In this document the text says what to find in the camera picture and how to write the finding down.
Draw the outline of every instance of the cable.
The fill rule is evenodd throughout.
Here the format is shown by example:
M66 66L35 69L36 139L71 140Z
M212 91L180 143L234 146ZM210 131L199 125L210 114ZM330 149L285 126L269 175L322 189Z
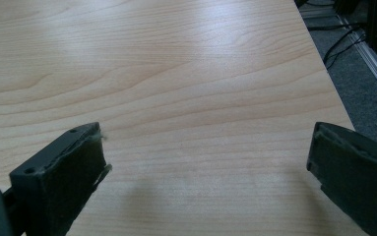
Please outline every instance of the cable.
M295 5L297 8L300 8L302 5L304 5L308 0L294 0Z
M318 3L310 3L310 2L306 2L305 4L313 6L313 7L332 7L333 5L335 5L334 3L330 3L330 4L318 4Z
M360 43L360 42L362 42L362 41L365 41L366 38L363 38L363 37L365 37L365 36L366 36L366 34L364 33L364 34L361 35L361 36L360 36L355 42L353 42L351 45L347 46L347 47L346 47L345 49L343 49L342 51L337 52L337 53L335 53L335 54L329 56L329 57L327 58L327 60L329 60L329 59L332 58L332 57L334 57L334 59L333 59L333 62L330 64L330 66L328 66L326 69L329 70L329 69L335 64L336 60L338 59L338 57L339 57L342 53L348 51L348 50L351 49L353 46L355 46L357 43Z
M327 27L309 27L307 28L309 31L322 31L322 30L336 30L340 28L347 28L347 27L361 27L364 28L366 23L352 23L352 24L343 24L343 25L335 25L335 26L327 26Z
M351 33L353 33L354 31L356 30L359 30L360 27L357 27L357 28L353 28L353 29L350 29L347 33L345 33L341 38L339 38L339 40L337 42L335 42L335 44L333 44L333 46L326 52L326 55L324 55L324 58L323 58L323 62L324 64L327 63L327 60L329 59L329 56L330 56L330 53L332 53L332 51Z

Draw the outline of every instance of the screw hole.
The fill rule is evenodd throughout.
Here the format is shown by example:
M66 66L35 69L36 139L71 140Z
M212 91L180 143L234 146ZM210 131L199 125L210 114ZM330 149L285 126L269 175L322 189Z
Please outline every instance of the screw hole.
M34 168L29 168L25 170L25 174L33 174L35 172Z

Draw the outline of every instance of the light wood surface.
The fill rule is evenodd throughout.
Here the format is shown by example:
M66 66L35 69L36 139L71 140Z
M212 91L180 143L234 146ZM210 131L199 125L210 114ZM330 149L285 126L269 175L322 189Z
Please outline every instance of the light wood surface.
M364 235L305 169L351 124L292 0L0 0L0 188L92 121L113 171L68 235Z

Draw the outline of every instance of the wood grain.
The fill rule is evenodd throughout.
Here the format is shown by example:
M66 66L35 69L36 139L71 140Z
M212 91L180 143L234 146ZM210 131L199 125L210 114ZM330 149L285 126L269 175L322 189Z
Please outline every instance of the wood grain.
M351 124L293 1L0 0L0 188L92 121L113 172L69 235L363 235L305 170Z

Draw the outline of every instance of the gray carpet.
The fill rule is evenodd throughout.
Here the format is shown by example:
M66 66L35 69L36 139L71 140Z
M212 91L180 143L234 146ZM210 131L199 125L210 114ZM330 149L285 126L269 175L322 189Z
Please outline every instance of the gray carpet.
M312 0L314 3L331 3L329 0ZM336 17L309 19L308 27L338 25ZM311 36L322 57L329 48L346 32L346 29L311 31ZM351 44L344 40L334 51L339 52ZM329 69L332 81L342 99L355 130L377 142L377 80L353 47L343 53Z

